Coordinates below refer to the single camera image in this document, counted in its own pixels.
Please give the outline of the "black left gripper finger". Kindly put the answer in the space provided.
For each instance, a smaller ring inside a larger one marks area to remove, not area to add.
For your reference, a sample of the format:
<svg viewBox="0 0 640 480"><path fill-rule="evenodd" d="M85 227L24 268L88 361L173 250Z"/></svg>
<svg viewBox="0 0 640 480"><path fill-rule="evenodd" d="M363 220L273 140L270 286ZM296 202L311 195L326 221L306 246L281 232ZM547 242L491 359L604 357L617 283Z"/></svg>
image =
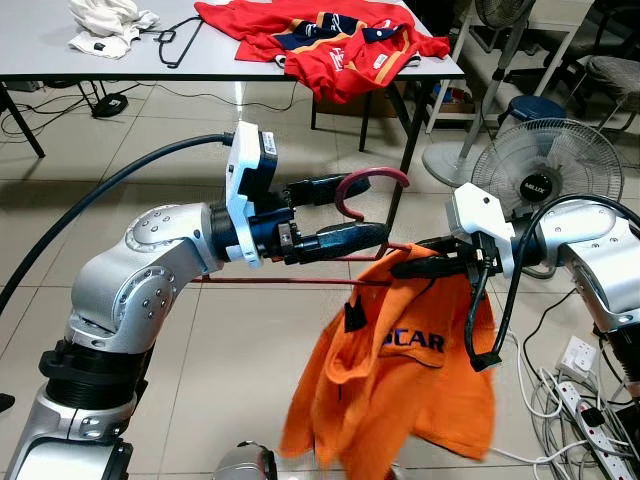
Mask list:
<svg viewBox="0 0 640 480"><path fill-rule="evenodd" d="M380 246L388 241L390 228L371 221L347 221L317 230L300 241L302 264L339 259L349 253Z"/></svg>
<svg viewBox="0 0 640 480"><path fill-rule="evenodd" d="M358 182L353 180L346 192L339 195L338 187L346 175L320 175L296 180L288 184L288 205L291 207L343 204L351 195L357 195Z"/></svg>

